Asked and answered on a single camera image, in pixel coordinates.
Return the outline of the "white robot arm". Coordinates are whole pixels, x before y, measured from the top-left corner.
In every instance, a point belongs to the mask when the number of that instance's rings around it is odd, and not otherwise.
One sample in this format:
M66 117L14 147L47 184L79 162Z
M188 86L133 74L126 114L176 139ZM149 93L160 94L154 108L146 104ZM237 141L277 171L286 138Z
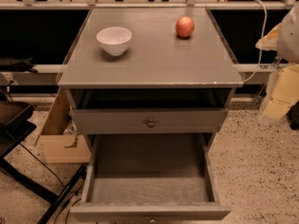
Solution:
M296 4L281 22L277 51L282 59L299 63L299 4Z

